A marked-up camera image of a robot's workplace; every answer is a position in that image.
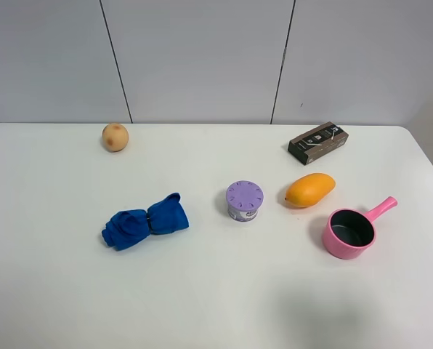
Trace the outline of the purple lidded air freshener can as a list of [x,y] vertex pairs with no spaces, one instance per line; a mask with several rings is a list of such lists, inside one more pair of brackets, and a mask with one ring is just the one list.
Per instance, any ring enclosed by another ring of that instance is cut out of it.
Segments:
[[253,220],[264,200],[262,189],[251,181],[240,180],[226,190],[227,211],[238,222]]

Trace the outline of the orange yellow mango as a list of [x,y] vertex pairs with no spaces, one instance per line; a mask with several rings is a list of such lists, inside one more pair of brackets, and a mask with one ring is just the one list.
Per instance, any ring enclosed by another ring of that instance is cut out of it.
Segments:
[[316,205],[336,187],[336,181],[323,173],[312,173],[293,182],[286,191],[285,201],[296,208]]

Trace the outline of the rolled blue cloth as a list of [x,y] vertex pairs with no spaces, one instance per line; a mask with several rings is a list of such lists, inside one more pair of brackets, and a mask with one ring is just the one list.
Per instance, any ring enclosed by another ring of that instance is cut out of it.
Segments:
[[118,251],[128,249],[151,235],[167,235],[189,228],[179,193],[172,193],[147,210],[117,212],[105,224],[102,238]]

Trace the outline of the round tan potato ball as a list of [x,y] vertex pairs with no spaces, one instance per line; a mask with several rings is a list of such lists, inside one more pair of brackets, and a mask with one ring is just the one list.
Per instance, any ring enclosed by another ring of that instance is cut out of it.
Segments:
[[122,124],[108,124],[102,131],[102,143],[112,153],[122,151],[128,142],[129,133]]

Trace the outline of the dark brown rectangular box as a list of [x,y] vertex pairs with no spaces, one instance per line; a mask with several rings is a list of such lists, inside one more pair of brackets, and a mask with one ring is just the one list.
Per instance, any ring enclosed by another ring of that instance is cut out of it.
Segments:
[[288,152],[308,165],[343,146],[348,137],[347,132],[329,121],[290,140]]

